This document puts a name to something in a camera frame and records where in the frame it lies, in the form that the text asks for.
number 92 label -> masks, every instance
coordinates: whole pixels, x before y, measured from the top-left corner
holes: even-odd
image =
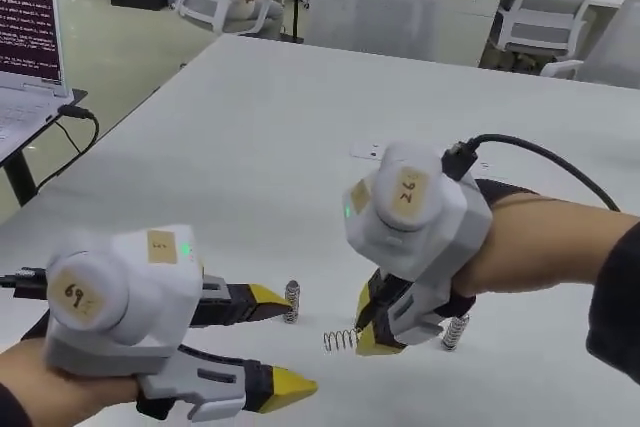
[[[417,215],[422,209],[428,182],[429,176],[421,170],[402,167],[396,179],[392,210],[402,217]]]

laptop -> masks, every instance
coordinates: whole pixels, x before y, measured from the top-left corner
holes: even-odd
[[[0,162],[72,100],[56,0],[0,0]]]

gray plastic bracket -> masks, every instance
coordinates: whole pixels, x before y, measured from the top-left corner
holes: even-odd
[[[162,372],[141,376],[140,386],[149,399],[177,398],[194,404],[188,415],[192,422],[235,417],[246,403],[244,367],[215,358],[178,350]]]

laptop screen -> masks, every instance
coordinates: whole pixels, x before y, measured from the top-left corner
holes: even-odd
[[[54,0],[0,0],[0,72],[62,81]]]

white plastic housing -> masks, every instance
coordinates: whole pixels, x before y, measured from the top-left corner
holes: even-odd
[[[470,175],[451,180],[437,151],[407,143],[387,148],[344,207],[347,240],[359,254],[385,273],[438,287],[480,249],[492,219]]]

